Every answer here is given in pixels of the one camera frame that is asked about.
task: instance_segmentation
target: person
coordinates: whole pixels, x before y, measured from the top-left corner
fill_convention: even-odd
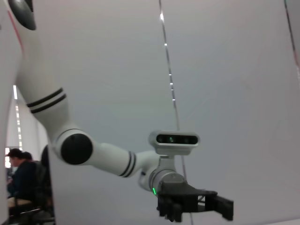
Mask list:
[[[18,205],[31,203],[35,198],[36,164],[24,159],[24,154],[19,149],[11,149],[7,156],[11,165],[18,167],[7,182],[7,190],[11,194],[7,200],[8,207],[15,206],[15,197]]]
[[[24,151],[23,152],[23,156],[24,156],[24,159],[26,159],[28,162],[32,162],[33,161],[32,155],[29,152]]]

